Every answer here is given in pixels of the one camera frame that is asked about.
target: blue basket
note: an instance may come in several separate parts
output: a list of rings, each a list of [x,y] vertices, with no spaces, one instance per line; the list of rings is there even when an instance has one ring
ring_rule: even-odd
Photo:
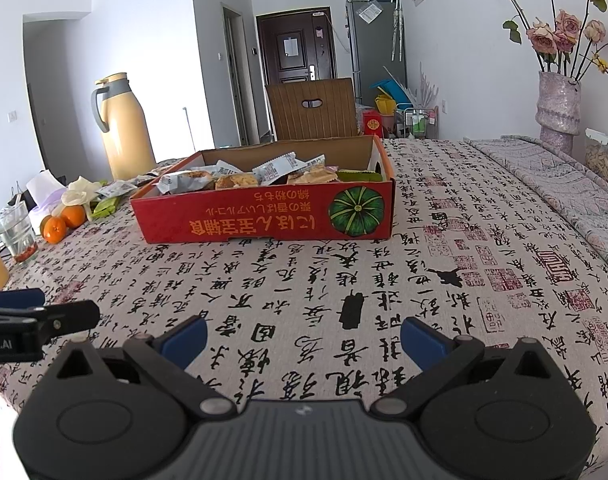
[[[407,108],[413,108],[412,104],[408,104],[408,96],[405,94],[404,90],[392,79],[384,79],[379,83],[375,83],[370,86],[371,88],[382,88],[388,95],[390,95],[398,105],[402,105],[399,107],[402,110],[406,110]]]

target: beige thermos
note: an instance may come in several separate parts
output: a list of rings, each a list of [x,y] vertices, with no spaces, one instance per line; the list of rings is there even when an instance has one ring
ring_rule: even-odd
[[[95,81],[90,105],[101,128],[108,163],[115,180],[129,180],[155,167],[146,117],[128,84],[125,72]],[[101,111],[97,98],[104,94]]]

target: flower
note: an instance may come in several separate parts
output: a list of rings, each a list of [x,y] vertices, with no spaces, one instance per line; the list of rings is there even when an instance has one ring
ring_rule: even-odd
[[[593,56],[592,61],[597,65],[597,70],[599,70],[603,74],[606,74],[608,70],[608,63],[605,59],[602,59],[600,55],[596,52]]]
[[[591,20],[584,29],[584,35],[593,43],[601,43],[606,38],[606,27],[599,20]]]
[[[569,38],[562,30],[556,30],[553,34],[555,45],[559,52],[571,53],[575,47],[575,41]]]
[[[555,19],[555,25],[556,29],[564,32],[569,40],[577,43],[577,40],[580,38],[580,29],[582,28],[582,22],[580,22],[577,16],[567,13],[564,9],[560,9]]]
[[[558,53],[556,39],[548,23],[544,23],[538,18],[536,22],[533,22],[533,28],[526,31],[526,35],[536,52],[541,54]]]

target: orange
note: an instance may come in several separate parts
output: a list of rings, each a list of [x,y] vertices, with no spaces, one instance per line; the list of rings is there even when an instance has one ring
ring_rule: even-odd
[[[61,218],[66,222],[66,226],[77,229],[86,221],[86,210],[82,205],[69,205],[62,211]]]
[[[40,235],[44,235],[44,227],[46,227],[46,222],[48,222],[51,218],[53,218],[51,215],[44,216],[44,219],[41,221],[41,224],[39,224]]]
[[[58,244],[66,237],[66,222],[59,216],[51,217],[44,225],[44,240],[49,244]]]

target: red box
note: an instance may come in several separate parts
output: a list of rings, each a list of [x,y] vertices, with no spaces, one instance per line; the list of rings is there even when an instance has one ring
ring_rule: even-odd
[[[376,110],[364,112],[364,134],[374,135],[380,139],[384,138],[384,125],[382,124],[382,116]]]
[[[242,171],[295,152],[300,160],[326,156],[328,166],[375,170],[382,182],[261,186],[159,195],[157,180],[136,192],[131,203],[150,244],[223,242],[230,238],[351,240],[391,237],[395,181],[377,137],[283,140],[244,148],[195,153],[171,171],[225,160]]]

